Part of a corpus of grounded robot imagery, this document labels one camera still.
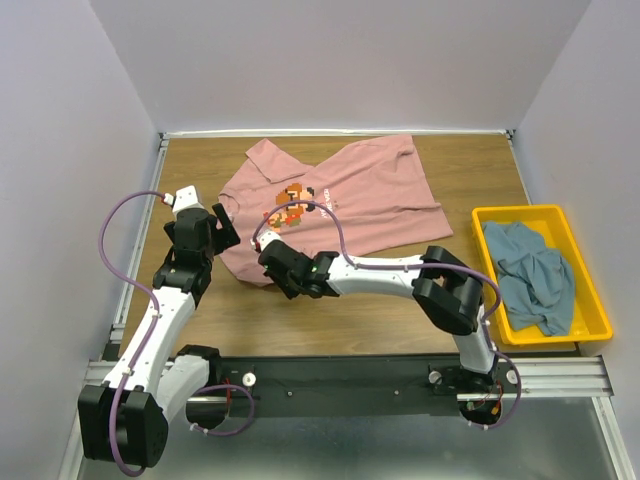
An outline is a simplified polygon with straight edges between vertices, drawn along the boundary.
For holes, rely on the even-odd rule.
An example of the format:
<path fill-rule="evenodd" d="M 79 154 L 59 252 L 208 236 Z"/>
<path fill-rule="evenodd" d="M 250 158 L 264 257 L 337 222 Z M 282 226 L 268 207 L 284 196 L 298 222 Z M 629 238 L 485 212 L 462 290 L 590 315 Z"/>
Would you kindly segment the pink t shirt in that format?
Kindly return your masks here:
<path fill-rule="evenodd" d="M 250 243 L 258 225 L 309 257 L 339 250 L 341 239 L 363 256 L 453 233 L 409 135 L 351 143 L 316 166 L 268 139 L 246 156 L 219 194 L 241 238 L 220 258 L 240 281 L 271 282 Z"/>

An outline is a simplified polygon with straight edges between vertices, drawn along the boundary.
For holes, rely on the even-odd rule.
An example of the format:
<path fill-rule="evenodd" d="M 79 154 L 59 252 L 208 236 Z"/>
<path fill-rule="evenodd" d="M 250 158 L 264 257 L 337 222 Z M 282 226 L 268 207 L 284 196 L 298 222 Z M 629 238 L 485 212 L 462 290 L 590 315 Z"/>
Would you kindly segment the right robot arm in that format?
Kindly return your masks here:
<path fill-rule="evenodd" d="M 458 378 L 480 392 L 496 380 L 496 354 L 486 332 L 486 278 L 448 250 L 398 259 L 345 257 L 323 251 L 310 258 L 280 239 L 260 240 L 258 263 L 292 299 L 381 294 L 415 301 L 439 330 L 453 336 L 460 355 Z"/>

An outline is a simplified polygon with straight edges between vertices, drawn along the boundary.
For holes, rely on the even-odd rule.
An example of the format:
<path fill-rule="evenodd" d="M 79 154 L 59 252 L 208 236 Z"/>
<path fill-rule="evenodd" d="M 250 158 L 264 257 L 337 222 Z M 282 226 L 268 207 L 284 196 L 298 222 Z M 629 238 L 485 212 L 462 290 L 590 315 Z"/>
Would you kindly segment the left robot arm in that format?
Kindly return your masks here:
<path fill-rule="evenodd" d="M 78 397 L 85 457 L 115 463 L 128 477 L 154 467 L 167 442 L 169 402 L 159 394 L 165 362 L 210 282 L 215 256 L 240 238 L 221 204 L 178 208 L 164 227 L 171 241 L 150 287 L 149 305 L 125 354 Z"/>

